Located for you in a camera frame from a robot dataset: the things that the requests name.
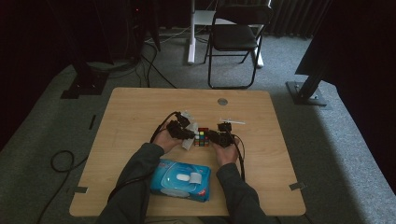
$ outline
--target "wooden table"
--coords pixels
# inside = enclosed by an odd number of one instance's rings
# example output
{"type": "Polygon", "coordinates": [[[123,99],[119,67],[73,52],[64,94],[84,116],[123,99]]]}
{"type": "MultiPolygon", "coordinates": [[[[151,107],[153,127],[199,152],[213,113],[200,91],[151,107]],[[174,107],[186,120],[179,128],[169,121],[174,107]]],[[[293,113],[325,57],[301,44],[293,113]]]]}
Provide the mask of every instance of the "wooden table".
{"type": "MultiPolygon", "coordinates": [[[[244,121],[246,124],[233,124],[232,133],[245,144],[246,181],[257,190],[262,209],[268,216],[305,213],[300,190],[290,189],[297,180],[268,92],[116,88],[78,184],[88,191],[75,193],[70,214],[98,216],[130,157],[149,141],[166,116],[185,110],[199,127],[212,130],[217,129],[220,118],[244,121]],[[219,98],[228,104],[220,105],[219,98]]],[[[212,147],[175,147],[163,158],[209,166],[210,199],[199,203],[151,195],[148,216],[228,216],[212,147]]]]}

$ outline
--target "chair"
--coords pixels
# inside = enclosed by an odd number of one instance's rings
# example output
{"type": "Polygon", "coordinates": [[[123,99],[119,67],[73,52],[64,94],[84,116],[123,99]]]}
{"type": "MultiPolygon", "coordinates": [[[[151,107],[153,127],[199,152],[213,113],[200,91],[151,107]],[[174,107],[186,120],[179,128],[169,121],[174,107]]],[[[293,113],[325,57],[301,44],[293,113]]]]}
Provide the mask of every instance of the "chair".
{"type": "Polygon", "coordinates": [[[270,23],[274,12],[269,6],[260,5],[226,5],[220,7],[213,17],[209,40],[206,47],[204,63],[209,57],[209,71],[207,84],[212,89],[247,89],[256,76],[256,68],[259,59],[259,53],[262,47],[262,33],[265,27],[270,23]],[[218,20],[230,21],[232,24],[218,23],[218,20]],[[249,25],[258,25],[258,32],[254,34],[249,25]],[[246,51],[246,54],[216,54],[212,49],[218,51],[246,51]],[[245,61],[250,52],[257,50],[257,56],[254,60],[253,75],[251,81],[246,86],[223,86],[215,87],[211,83],[212,57],[213,56],[244,56],[241,63],[245,61]]]}

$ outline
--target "wet wipes package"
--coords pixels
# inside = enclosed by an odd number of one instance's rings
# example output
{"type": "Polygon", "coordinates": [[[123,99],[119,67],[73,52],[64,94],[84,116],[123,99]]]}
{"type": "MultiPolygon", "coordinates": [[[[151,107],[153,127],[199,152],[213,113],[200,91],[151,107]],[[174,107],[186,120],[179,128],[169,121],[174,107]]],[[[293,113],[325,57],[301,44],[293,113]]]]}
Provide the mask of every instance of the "wet wipes package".
{"type": "Polygon", "coordinates": [[[209,199],[210,168],[161,159],[151,179],[153,194],[205,202],[209,199]]]}

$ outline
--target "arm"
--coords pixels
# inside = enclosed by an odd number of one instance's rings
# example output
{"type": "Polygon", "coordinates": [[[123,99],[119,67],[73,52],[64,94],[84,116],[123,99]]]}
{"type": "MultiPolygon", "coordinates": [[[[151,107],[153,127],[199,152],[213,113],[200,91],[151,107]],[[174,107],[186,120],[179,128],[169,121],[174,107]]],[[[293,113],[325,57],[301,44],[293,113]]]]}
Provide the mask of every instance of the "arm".
{"type": "Polygon", "coordinates": [[[180,143],[181,140],[173,139],[164,130],[159,132],[152,144],[143,144],[123,168],[117,186],[138,177],[144,178],[139,178],[117,191],[96,219],[96,223],[143,223],[149,204],[151,174],[160,163],[160,157],[180,143]]]}
{"type": "Polygon", "coordinates": [[[238,154],[235,145],[223,148],[213,144],[220,168],[218,180],[224,190],[232,223],[271,223],[260,208],[255,189],[242,180],[236,167],[238,154]]]}

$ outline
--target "colorful cube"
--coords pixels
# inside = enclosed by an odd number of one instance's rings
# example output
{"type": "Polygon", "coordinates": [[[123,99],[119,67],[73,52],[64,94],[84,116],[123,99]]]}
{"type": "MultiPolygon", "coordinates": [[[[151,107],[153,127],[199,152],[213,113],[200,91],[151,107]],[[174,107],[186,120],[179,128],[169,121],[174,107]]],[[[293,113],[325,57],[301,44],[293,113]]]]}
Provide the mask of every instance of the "colorful cube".
{"type": "Polygon", "coordinates": [[[208,128],[198,128],[198,134],[195,135],[195,139],[194,139],[194,145],[196,147],[209,146],[209,138],[205,135],[207,131],[209,131],[208,128]]]}

